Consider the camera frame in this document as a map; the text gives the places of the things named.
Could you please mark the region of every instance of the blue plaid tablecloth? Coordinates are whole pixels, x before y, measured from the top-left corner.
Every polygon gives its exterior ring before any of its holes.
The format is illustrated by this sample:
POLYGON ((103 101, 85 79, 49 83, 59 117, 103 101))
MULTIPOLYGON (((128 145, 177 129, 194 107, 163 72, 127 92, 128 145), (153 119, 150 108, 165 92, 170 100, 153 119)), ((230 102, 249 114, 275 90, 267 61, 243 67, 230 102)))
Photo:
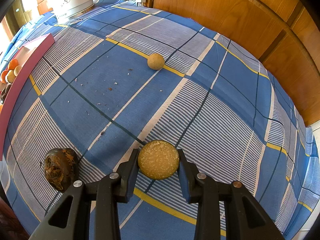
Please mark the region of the blue plaid tablecloth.
MULTIPOLYGON (((242 181, 286 239, 308 219, 320 196, 312 130, 241 46, 191 19, 99 0, 65 25, 53 13, 25 25, 0 68, 47 33, 55 43, 20 93, 0 162, 1 183, 29 233, 61 196, 44 178, 49 149, 75 149, 80 179, 90 182, 154 139, 182 148, 215 180, 242 181), (155 52, 165 59, 159 71, 147 65, 155 52)), ((193 239, 197 205, 183 199, 177 174, 154 181, 139 173, 134 193, 118 205, 123 239, 193 239)), ((91 224, 94 213, 93 205, 91 224)), ((223 203, 220 220, 225 239, 223 203)))

